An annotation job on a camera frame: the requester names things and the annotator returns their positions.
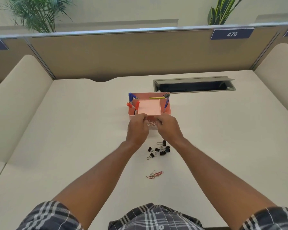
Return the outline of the person's left hand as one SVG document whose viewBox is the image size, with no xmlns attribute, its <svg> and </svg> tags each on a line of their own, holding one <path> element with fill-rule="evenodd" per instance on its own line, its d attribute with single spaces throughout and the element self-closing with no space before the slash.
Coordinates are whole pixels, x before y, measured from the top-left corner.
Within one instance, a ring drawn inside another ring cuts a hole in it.
<svg viewBox="0 0 288 230">
<path fill-rule="evenodd" d="M 130 120 L 127 128 L 126 142 L 137 147 L 142 146 L 149 135 L 149 128 L 138 128 L 134 126 L 134 117 Z"/>
</svg>

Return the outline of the person's right hand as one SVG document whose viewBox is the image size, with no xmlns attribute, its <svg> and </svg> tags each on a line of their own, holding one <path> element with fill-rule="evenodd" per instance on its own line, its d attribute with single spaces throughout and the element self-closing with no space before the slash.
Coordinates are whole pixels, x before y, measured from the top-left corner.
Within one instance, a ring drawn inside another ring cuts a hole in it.
<svg viewBox="0 0 288 230">
<path fill-rule="evenodd" d="M 158 129 L 158 133 L 172 146 L 181 143 L 185 138 L 180 130 L 178 121 L 170 115 L 170 126 L 165 129 Z"/>
</svg>

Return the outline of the person's right forearm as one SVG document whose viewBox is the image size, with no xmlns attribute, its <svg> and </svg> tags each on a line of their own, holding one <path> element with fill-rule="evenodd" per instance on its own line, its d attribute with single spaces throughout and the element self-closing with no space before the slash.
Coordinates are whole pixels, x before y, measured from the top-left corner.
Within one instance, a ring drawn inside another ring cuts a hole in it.
<svg viewBox="0 0 288 230">
<path fill-rule="evenodd" d="M 201 190 L 232 230 L 251 215 L 276 205 L 184 137 L 166 140 L 180 154 Z"/>
</svg>

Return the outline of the person's left forearm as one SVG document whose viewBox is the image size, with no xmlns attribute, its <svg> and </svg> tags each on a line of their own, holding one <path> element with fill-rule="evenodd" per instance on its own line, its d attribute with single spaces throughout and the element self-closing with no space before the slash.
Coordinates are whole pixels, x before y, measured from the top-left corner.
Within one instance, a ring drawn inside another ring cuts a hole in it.
<svg viewBox="0 0 288 230">
<path fill-rule="evenodd" d="M 55 197 L 88 230 L 100 212 L 132 155 L 144 141 L 125 140 L 95 166 L 71 182 Z"/>
</svg>

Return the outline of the pink desk organizer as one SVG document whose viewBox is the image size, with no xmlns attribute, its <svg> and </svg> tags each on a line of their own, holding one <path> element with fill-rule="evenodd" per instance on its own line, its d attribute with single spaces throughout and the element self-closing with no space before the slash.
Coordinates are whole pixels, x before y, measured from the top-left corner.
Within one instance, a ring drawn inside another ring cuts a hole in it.
<svg viewBox="0 0 288 230">
<path fill-rule="evenodd" d="M 149 99 L 149 97 L 161 97 L 167 92 L 142 92 L 142 93 L 133 93 L 138 100 L 140 100 L 139 104 L 139 110 L 135 110 L 134 102 L 136 99 L 133 99 L 132 101 L 128 102 L 132 103 L 133 108 L 128 108 L 128 116 L 131 120 L 136 114 L 147 114 L 149 118 L 153 118 L 155 115 L 161 115 L 161 114 L 168 114 L 171 115 L 171 108 L 170 108 L 170 102 L 168 103 L 168 106 L 166 108 L 165 113 L 164 106 L 166 99 Z"/>
</svg>

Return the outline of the pile of black binder clips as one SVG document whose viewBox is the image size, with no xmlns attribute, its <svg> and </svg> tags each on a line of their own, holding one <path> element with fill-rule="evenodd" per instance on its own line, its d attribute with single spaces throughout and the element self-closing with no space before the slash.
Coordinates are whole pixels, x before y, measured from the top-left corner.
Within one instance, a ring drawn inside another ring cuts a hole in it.
<svg viewBox="0 0 288 230">
<path fill-rule="evenodd" d="M 156 145 L 157 145 L 156 148 L 152 148 L 152 147 L 148 148 L 147 151 L 149 152 L 149 155 L 148 155 L 148 157 L 146 157 L 146 160 L 149 160 L 151 158 L 155 158 L 157 156 L 164 156 L 167 153 L 171 152 L 171 146 L 167 143 L 166 140 L 162 140 L 161 142 L 157 142 Z"/>
</svg>

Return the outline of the beige desk partition panel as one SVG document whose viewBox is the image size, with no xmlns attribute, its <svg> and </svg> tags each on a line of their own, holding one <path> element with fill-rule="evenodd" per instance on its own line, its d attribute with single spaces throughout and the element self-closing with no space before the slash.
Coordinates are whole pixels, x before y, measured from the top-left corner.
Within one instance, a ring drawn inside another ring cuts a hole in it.
<svg viewBox="0 0 288 230">
<path fill-rule="evenodd" d="M 283 35 L 287 32 L 287 30 L 288 30 L 288 22 L 278 23 L 276 34 L 273 36 L 273 38 L 270 40 L 267 46 L 265 46 L 264 50 L 258 56 L 253 65 L 250 67 L 250 70 L 255 71 L 275 46 L 281 43 L 288 44 L 288 37 L 283 37 Z"/>
<path fill-rule="evenodd" d="M 211 39 L 213 30 L 31 37 L 55 79 L 249 70 L 276 35 L 255 27 L 249 38 Z"/>
<path fill-rule="evenodd" d="M 50 71 L 46 63 L 42 60 L 37 50 L 29 42 L 26 37 L 3 38 L 0 40 L 5 43 L 9 50 L 0 50 L 0 83 L 6 78 L 10 71 L 18 64 L 25 56 L 31 55 L 35 57 L 43 68 L 47 71 L 50 77 L 55 80 L 55 76 Z"/>
</svg>

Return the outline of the dark plaid shirt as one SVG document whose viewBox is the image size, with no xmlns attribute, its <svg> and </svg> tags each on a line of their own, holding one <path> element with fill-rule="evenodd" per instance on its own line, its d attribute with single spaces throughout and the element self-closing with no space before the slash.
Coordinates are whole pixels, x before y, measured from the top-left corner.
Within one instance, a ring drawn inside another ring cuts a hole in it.
<svg viewBox="0 0 288 230">
<path fill-rule="evenodd" d="M 16 230 L 84 230 L 70 210 L 57 201 L 37 205 Z M 204 230 L 200 220 L 163 205 L 132 209 L 108 230 Z M 288 208 L 271 207 L 251 215 L 239 230 L 288 230 Z"/>
</svg>

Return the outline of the green snake plant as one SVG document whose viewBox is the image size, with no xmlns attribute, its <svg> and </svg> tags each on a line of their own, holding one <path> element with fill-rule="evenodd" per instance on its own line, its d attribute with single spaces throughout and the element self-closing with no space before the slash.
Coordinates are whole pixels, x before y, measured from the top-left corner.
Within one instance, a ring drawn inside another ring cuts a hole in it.
<svg viewBox="0 0 288 230">
<path fill-rule="evenodd" d="M 229 15 L 241 1 L 242 0 L 218 0 L 216 7 L 211 7 L 208 13 L 208 25 L 224 25 Z"/>
</svg>

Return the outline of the cream side divider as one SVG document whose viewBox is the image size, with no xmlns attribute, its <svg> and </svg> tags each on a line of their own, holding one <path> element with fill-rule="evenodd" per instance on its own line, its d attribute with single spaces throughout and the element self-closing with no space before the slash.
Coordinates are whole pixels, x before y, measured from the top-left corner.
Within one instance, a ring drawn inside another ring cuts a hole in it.
<svg viewBox="0 0 288 230">
<path fill-rule="evenodd" d="M 276 45 L 254 73 L 288 111 L 288 44 Z"/>
<path fill-rule="evenodd" d="M 0 84 L 0 162 L 8 162 L 53 79 L 25 55 Z"/>
</svg>

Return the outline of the green palm plant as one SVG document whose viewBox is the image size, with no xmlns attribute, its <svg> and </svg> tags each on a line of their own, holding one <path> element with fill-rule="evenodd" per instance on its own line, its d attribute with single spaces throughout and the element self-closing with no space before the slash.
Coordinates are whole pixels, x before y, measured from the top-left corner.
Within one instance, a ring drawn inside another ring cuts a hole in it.
<svg viewBox="0 0 288 230">
<path fill-rule="evenodd" d="M 38 33 L 55 33 L 56 21 L 66 15 L 73 0 L 5 0 L 0 10 L 9 11 L 15 26 Z"/>
</svg>

